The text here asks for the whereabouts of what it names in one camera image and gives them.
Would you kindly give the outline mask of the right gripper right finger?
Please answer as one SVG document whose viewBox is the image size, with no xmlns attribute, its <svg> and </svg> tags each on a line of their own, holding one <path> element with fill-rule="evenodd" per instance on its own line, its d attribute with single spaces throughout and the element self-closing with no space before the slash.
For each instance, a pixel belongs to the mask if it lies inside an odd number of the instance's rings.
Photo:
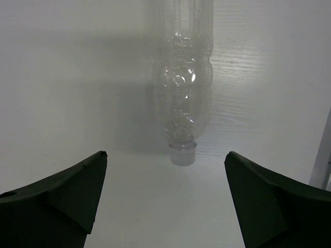
<svg viewBox="0 0 331 248">
<path fill-rule="evenodd" d="M 330 247 L 330 192 L 236 152 L 224 161 L 245 247 Z"/>
</svg>

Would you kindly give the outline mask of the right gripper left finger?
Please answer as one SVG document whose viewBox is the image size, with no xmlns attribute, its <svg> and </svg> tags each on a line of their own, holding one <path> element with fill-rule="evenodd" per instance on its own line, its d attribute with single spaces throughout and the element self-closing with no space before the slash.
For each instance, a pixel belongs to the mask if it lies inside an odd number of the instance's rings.
<svg viewBox="0 0 331 248">
<path fill-rule="evenodd" d="M 1 194 L 1 247 L 84 247 L 107 170 L 99 151 L 42 180 Z"/>
</svg>

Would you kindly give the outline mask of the clear crushed bottle white cap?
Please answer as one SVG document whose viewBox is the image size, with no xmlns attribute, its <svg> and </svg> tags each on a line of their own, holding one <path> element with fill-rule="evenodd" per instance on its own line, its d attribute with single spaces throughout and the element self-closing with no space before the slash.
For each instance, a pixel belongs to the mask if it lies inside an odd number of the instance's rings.
<svg viewBox="0 0 331 248">
<path fill-rule="evenodd" d="M 210 118 L 214 3 L 148 1 L 147 13 L 157 118 L 171 162 L 189 166 Z"/>
</svg>

